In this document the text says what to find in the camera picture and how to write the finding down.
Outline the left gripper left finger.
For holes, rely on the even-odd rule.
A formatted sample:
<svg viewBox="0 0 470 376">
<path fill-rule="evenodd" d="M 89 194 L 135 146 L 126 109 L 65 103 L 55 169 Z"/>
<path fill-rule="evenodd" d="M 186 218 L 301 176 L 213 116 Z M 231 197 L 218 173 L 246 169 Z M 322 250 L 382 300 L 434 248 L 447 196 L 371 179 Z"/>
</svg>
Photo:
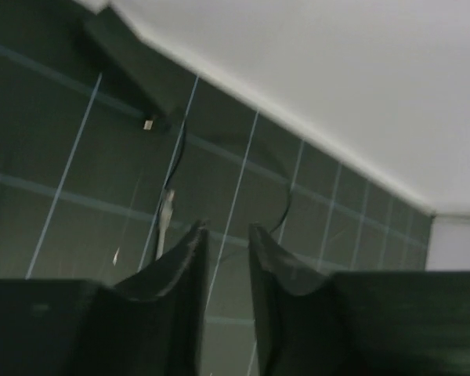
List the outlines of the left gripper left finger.
<svg viewBox="0 0 470 376">
<path fill-rule="evenodd" d="M 0 279 L 0 375 L 196 375 L 209 232 L 113 286 L 83 279 Z"/>
</svg>

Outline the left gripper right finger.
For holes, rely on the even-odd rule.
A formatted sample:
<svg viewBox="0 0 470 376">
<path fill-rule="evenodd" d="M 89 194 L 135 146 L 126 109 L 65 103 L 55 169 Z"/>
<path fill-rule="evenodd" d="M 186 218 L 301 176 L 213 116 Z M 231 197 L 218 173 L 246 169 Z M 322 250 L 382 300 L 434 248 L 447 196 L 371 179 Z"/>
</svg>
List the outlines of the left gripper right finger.
<svg viewBox="0 0 470 376">
<path fill-rule="evenodd" d="M 470 375 L 470 272 L 324 275 L 249 227 L 262 375 Z"/>
</svg>

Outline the black power adapter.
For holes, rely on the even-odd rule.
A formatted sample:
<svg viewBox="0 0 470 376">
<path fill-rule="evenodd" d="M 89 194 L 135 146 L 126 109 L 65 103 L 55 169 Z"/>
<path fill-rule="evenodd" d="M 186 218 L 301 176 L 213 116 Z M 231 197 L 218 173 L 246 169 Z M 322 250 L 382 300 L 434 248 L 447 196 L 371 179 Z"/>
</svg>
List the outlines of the black power adapter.
<svg viewBox="0 0 470 376">
<path fill-rule="evenodd" d="M 143 43 L 112 5 L 80 23 L 79 41 L 116 89 L 134 99 L 146 130 L 168 130 L 183 120 L 181 70 Z"/>
</svg>

